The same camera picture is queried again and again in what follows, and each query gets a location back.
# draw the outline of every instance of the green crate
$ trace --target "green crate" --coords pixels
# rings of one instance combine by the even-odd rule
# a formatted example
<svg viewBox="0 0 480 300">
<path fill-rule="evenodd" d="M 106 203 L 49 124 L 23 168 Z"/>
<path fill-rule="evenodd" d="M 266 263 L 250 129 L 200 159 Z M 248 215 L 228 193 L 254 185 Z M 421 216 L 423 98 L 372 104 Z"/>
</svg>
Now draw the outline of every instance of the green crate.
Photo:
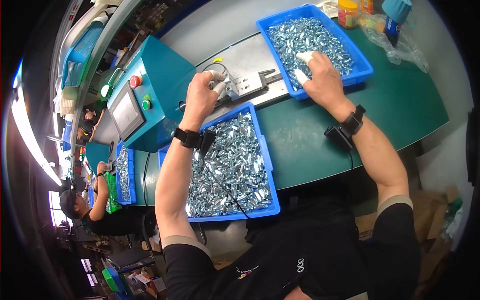
<svg viewBox="0 0 480 300">
<path fill-rule="evenodd" d="M 110 175 L 110 173 L 105 172 L 103 174 L 108 184 L 108 197 L 112 200 L 117 200 L 117 182 L 115 181 L 115 176 Z"/>
<path fill-rule="evenodd" d="M 112 214 L 121 209 L 121 204 L 117 202 L 117 182 L 115 181 L 115 176 L 110 175 L 108 172 L 105 172 L 103 176 L 105 176 L 108 184 L 108 201 L 105 210 L 107 213 Z"/>
</svg>

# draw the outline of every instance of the worker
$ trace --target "worker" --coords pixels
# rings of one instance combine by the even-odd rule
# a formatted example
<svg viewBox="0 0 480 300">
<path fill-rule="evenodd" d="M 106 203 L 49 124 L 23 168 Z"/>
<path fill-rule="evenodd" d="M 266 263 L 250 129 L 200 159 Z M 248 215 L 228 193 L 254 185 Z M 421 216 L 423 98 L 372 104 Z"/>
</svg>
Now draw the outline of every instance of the worker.
<svg viewBox="0 0 480 300">
<path fill-rule="evenodd" d="M 356 107 L 345 97 L 340 74 L 329 58 L 318 52 L 299 58 L 313 73 L 311 80 L 297 76 L 299 83 L 338 122 L 345 121 Z M 212 113 L 218 94 L 207 85 L 213 79 L 222 78 L 215 72 L 194 76 L 180 129 L 197 132 Z M 323 210 L 304 210 L 265 228 L 251 248 L 217 271 L 185 212 L 192 149 L 174 138 L 155 193 L 168 298 L 410 299 L 417 286 L 420 247 L 407 172 L 388 139 L 367 117 L 353 142 L 378 189 L 371 242 L 358 240 L 353 213 L 345 203 L 329 199 L 322 206 L 318 191 Z"/>
<path fill-rule="evenodd" d="M 91 142 L 98 124 L 102 120 L 105 111 L 107 110 L 107 102 L 98 100 L 93 104 L 84 106 L 81 116 L 80 127 L 77 132 L 77 139 L 82 139 L 83 136 L 88 137 Z"/>
<path fill-rule="evenodd" d="M 110 236 L 137 234 L 141 237 L 143 215 L 146 214 L 145 229 L 147 234 L 152 236 L 156 225 L 155 215 L 148 214 L 152 211 L 152 207 L 124 206 L 112 214 L 106 212 L 108 184 L 103 173 L 107 168 L 104 162 L 98 163 L 94 184 L 94 205 L 91 209 L 88 208 L 80 193 L 67 190 L 60 196 L 62 211 L 70 219 L 80 219 L 93 233 Z"/>
</svg>

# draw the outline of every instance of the plastic jar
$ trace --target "plastic jar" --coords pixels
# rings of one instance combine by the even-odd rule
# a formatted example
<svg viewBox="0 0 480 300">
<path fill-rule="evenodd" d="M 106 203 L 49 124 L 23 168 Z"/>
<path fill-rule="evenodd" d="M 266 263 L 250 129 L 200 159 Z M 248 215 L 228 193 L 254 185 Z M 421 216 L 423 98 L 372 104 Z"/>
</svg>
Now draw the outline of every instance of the plastic jar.
<svg viewBox="0 0 480 300">
<path fill-rule="evenodd" d="M 358 25 L 358 5 L 351 0 L 338 0 L 338 23 L 346 29 Z"/>
</svg>

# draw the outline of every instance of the black cap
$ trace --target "black cap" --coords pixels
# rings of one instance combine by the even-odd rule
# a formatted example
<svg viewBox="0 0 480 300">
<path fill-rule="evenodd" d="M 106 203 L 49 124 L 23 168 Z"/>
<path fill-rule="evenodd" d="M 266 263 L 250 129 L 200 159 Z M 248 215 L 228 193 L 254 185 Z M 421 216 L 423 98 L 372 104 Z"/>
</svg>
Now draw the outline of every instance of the black cap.
<svg viewBox="0 0 480 300">
<path fill-rule="evenodd" d="M 60 195 L 60 208 L 63 213 L 70 219 L 77 219 L 77 213 L 75 212 L 75 199 L 77 193 L 73 190 L 64 191 Z"/>
</svg>

